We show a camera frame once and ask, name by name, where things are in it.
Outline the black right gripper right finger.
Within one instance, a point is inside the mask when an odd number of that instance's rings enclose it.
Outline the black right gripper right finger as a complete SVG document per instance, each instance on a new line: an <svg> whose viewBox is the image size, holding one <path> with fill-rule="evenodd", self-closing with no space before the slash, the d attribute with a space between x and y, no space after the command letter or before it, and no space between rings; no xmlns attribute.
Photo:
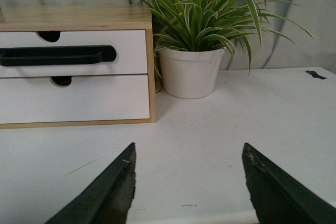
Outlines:
<svg viewBox="0 0 336 224"><path fill-rule="evenodd" d="M259 223L335 223L335 207L245 143L246 186Z"/></svg>

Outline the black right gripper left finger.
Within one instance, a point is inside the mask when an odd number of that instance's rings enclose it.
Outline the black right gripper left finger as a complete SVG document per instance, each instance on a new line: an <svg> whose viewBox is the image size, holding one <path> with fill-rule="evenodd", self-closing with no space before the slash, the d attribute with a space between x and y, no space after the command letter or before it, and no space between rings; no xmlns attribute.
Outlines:
<svg viewBox="0 0 336 224"><path fill-rule="evenodd" d="M136 188L135 164L135 143L131 143L47 223L126 223Z"/></svg>

